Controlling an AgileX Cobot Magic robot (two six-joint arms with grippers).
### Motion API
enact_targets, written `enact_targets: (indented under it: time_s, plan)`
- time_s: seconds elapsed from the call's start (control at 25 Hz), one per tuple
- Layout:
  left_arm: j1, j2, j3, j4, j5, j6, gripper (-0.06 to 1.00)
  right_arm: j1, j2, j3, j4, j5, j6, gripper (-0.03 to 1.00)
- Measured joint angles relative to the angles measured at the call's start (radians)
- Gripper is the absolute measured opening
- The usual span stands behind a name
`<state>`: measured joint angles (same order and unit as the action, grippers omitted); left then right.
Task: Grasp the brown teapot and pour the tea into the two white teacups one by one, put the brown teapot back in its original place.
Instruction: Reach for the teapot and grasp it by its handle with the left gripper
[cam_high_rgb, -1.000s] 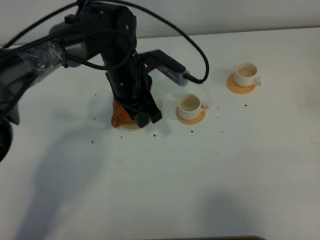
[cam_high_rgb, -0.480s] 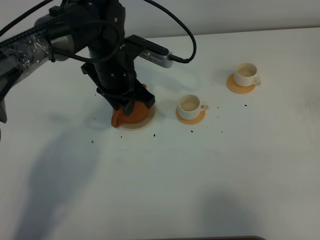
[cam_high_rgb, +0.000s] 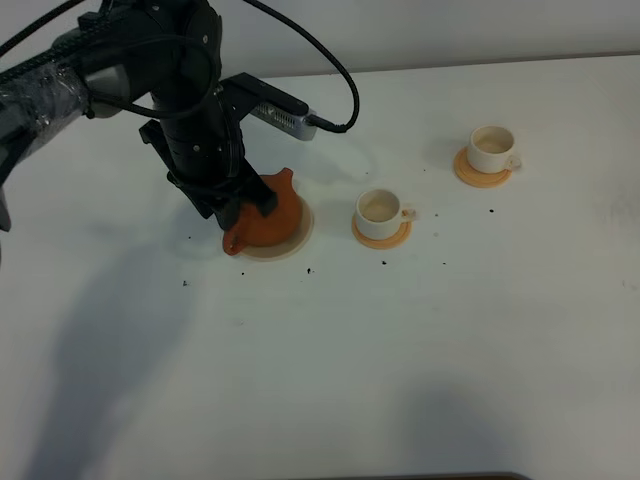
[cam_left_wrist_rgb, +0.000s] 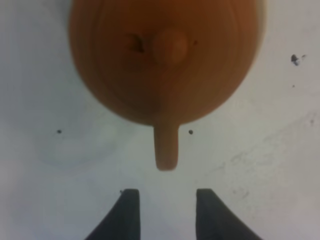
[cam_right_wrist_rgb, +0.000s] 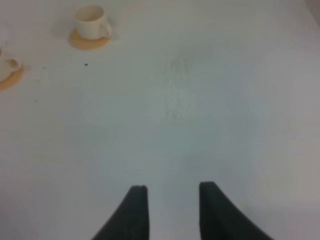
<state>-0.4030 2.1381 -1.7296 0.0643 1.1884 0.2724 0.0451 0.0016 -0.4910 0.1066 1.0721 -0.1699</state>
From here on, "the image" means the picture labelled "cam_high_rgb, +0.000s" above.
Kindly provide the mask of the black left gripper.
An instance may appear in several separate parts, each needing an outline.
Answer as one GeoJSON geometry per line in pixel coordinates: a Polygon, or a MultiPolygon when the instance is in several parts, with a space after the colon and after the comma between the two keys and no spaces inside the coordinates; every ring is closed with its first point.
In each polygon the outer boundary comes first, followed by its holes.
{"type": "Polygon", "coordinates": [[[139,134],[164,163],[167,180],[185,190],[204,219],[214,216],[222,230],[238,222],[240,202],[253,205],[262,217],[277,208],[277,193],[237,156],[226,132],[204,116],[150,120],[139,134]]]}

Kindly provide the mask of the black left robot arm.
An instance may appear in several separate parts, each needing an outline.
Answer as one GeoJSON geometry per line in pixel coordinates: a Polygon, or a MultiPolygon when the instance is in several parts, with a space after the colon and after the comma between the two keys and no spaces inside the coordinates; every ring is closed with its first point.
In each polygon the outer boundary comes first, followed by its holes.
{"type": "Polygon", "coordinates": [[[252,110],[221,76],[222,20],[206,1],[105,1],[41,54],[1,75],[1,174],[80,117],[126,111],[204,218],[231,230],[279,205],[245,157],[252,110]]]}

